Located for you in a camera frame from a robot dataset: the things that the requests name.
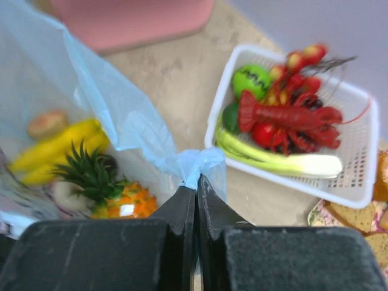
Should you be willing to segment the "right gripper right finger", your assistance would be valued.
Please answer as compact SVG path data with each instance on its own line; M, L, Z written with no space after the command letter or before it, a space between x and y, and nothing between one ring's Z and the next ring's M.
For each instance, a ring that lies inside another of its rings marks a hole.
M356 230L257 227L201 176L196 195L203 290L386 290Z

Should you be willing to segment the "yellow toy bananas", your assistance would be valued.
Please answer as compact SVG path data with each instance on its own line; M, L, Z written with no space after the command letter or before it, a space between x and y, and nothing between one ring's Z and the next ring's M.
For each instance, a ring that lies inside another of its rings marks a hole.
M79 157L80 149L89 154L94 150L102 153L109 145L99 121L85 119L29 147L8 163L7 168L12 174L21 175L21 182L27 186L48 184L56 179L53 171L57 164L69 164L67 156L73 159Z

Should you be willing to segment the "small toy bun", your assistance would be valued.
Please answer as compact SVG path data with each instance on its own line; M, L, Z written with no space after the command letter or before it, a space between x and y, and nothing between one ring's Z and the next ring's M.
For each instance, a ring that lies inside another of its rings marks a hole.
M65 112L62 110L49 110L30 120L27 126L27 134L31 139L42 140L63 132L68 126Z

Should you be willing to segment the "orange toy pineapple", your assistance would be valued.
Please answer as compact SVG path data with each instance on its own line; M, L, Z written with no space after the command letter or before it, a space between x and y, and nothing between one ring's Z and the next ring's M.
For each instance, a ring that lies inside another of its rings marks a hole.
M75 159L67 156L69 164L57 164L53 174L57 181L66 181L82 190L78 194L93 201L86 211L94 219L147 218L158 209L155 196L138 181L118 177L116 159L110 155L91 154L80 149Z

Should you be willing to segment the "blue plastic bag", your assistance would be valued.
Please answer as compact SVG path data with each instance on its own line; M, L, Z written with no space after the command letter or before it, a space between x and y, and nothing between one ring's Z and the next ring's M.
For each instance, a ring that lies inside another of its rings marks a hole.
M166 202L179 186L197 189L205 175L226 200L222 151L178 152L149 98L105 59L28 1L1 2L1 233L18 239L30 225L86 218L53 198L50 186L28 186L6 163L33 144L29 120L63 109L72 123L96 118L110 141L119 174L150 187Z

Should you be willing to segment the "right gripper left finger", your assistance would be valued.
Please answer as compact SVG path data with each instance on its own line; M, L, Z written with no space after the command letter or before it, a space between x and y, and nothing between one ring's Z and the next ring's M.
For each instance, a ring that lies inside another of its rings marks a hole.
M192 290L196 192L181 186L146 219L32 224L2 270L2 290Z

